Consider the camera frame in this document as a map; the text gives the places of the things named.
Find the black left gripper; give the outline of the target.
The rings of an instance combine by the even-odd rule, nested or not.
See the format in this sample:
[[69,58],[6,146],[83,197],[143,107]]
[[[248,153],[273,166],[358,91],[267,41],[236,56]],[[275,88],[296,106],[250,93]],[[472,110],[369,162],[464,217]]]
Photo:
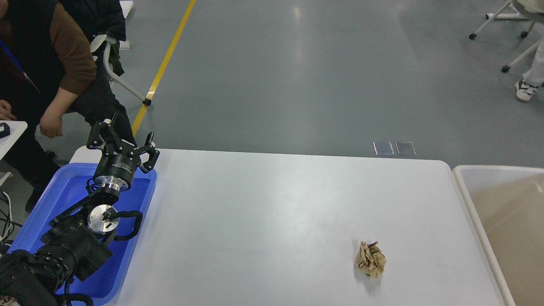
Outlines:
[[93,175],[93,182],[101,187],[125,191],[131,188],[139,168],[143,173],[154,169],[160,151],[150,132],[142,147],[122,144],[113,127],[113,121],[95,122],[91,127],[87,148],[100,150],[101,159]]

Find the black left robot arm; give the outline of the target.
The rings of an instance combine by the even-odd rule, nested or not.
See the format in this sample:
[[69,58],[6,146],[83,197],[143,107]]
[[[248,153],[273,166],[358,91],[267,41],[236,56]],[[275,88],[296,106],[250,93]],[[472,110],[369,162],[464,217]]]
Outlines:
[[153,136],[136,147],[111,120],[94,124],[93,176],[89,165],[60,168],[1,256],[2,306],[100,306],[116,294],[155,189]]

